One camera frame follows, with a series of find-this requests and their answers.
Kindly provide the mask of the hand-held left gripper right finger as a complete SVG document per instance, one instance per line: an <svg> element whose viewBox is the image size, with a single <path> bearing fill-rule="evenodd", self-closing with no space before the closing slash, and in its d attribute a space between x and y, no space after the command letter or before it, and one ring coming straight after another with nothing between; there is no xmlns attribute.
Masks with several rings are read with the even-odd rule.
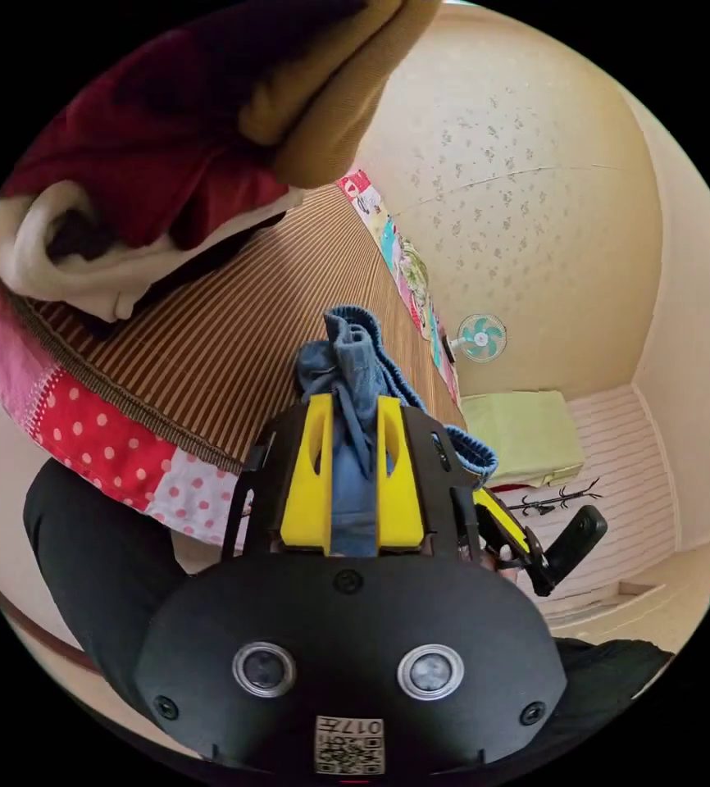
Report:
<svg viewBox="0 0 710 787"><path fill-rule="evenodd" d="M376 544L419 548L424 539L402 405L381 396L377 409Z"/></svg>

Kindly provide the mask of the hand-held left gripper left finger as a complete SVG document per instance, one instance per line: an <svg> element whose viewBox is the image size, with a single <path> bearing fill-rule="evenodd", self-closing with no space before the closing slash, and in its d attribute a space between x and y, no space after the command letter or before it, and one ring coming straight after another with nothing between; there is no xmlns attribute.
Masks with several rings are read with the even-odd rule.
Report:
<svg viewBox="0 0 710 787"><path fill-rule="evenodd" d="M280 537L287 548L329 548L332 532L333 399L310 397L289 479Z"/></svg>

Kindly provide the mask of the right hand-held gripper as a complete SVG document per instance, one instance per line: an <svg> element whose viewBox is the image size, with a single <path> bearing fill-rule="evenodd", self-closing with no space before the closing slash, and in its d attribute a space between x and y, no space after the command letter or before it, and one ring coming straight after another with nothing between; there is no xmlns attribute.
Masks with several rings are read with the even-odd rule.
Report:
<svg viewBox="0 0 710 787"><path fill-rule="evenodd" d="M548 597L554 587L551 566L535 534L521 525L513 514L486 488L473 492L478 531L484 550L494 559L508 550L526 573L537 596Z"/></svg>

